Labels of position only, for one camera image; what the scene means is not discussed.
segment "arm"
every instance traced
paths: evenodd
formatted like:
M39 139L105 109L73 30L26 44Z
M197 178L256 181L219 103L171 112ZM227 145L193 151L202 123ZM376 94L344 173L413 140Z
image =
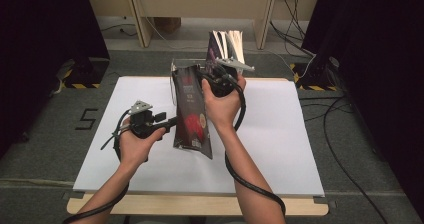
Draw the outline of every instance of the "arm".
M120 136L121 163L115 173L103 184L93 197L79 210L78 213L93 210L117 197L129 183L138 167L147 159L153 143L165 133L165 128L153 132L148 138L140 139L131 131L126 131ZM106 223L112 208L73 223Z
M238 84L244 89L246 80L241 75L238 76L238 80ZM206 80L202 81L202 88L207 115L224 144L231 166L246 181L272 192L234 130L234 118L240 108L238 93L233 91L228 96L215 97ZM244 187L237 181L234 181L234 185L240 209L247 223L285 223L278 203Z

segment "white board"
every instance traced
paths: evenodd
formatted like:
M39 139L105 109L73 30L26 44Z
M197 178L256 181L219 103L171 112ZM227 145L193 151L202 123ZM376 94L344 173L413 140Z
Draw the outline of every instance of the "white board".
M111 137L120 116L137 100L153 105L153 114L175 116L170 79L121 77L91 143L74 185L95 191L114 173L119 161ZM293 82L247 79L246 115L238 135L278 195L324 196ZM209 122L213 160L197 151L173 148L175 127L154 144L149 161L130 182L130 192L233 194L233 178L224 163L224 147Z

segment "forearm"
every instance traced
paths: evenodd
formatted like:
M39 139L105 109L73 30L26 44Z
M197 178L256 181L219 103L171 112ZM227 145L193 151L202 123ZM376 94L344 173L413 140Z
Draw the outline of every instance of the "forearm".
M270 186L255 165L238 138L234 128L217 128L224 143L228 159L234 171L247 182L272 192ZM248 223L285 223L281 207L274 200L234 183L237 199L243 216Z
M83 213L86 211L91 211L95 208L103 206L113 199L115 199L126 187L129 183L130 179L134 175L136 169L124 167L120 165L116 172L103 184L103 186L93 195L93 197L78 211L78 213ZM73 223L106 223L109 214L112 208L96 214L94 216L90 216L79 221Z

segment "hand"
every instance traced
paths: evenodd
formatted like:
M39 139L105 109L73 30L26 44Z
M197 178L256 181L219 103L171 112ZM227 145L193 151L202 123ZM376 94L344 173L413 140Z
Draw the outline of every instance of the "hand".
M246 80L238 74L238 85L242 90L246 87ZM206 113L215 128L233 127L234 118L240 109L240 97L236 90L224 97L216 97L205 79L202 80L203 95L205 98Z
M123 124L129 124L129 118ZM121 149L121 166L125 166L135 171L147 159L153 144L159 140L166 129L160 128L154 131L146 139L138 138L131 131L125 131L119 138Z

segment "black curtain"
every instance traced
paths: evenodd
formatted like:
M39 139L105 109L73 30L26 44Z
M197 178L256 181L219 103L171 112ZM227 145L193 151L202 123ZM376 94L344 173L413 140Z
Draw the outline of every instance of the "black curtain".
M424 0L349 0L347 12L343 1L318 0L303 47L339 60L373 144L424 220Z
M109 59L89 0L0 0L0 157L27 131L69 59Z

